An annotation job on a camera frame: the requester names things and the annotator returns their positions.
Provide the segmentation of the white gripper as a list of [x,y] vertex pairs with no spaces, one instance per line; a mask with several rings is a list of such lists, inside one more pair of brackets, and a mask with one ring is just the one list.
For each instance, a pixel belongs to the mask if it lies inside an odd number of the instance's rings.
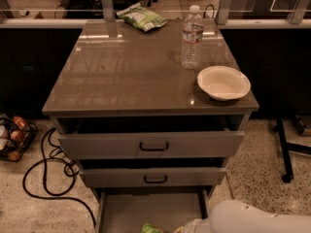
[[212,230],[207,218],[196,218],[187,222],[185,226],[178,227],[174,233],[212,233]]

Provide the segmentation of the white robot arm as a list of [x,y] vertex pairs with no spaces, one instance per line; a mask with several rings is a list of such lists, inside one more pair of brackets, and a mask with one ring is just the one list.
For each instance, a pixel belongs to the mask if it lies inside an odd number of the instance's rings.
[[240,201],[225,200],[207,218],[189,221],[174,233],[311,233],[311,216],[272,214]]

